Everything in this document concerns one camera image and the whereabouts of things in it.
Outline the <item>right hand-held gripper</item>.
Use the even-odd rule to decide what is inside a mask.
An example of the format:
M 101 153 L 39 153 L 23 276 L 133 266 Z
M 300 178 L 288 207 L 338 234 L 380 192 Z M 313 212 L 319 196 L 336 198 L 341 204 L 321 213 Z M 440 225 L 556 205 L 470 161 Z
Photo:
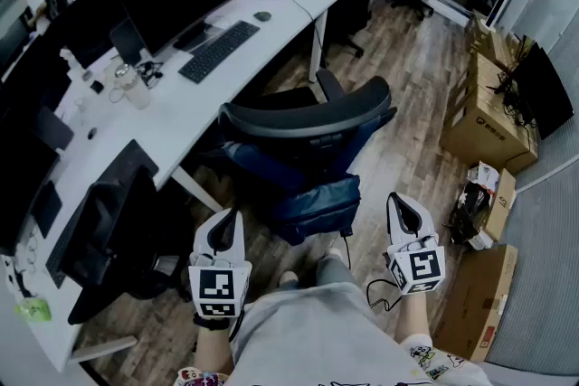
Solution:
M 446 277 L 445 250 L 428 210 L 413 198 L 390 193 L 386 202 L 391 243 L 387 267 L 403 296 L 437 289 Z

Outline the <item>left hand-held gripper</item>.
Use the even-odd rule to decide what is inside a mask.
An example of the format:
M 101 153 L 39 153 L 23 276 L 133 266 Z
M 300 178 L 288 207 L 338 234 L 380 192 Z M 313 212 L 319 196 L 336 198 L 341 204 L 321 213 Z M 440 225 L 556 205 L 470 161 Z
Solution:
M 242 214 L 218 212 L 195 232 L 188 267 L 192 298 L 203 318 L 241 315 L 252 264 L 245 259 Z

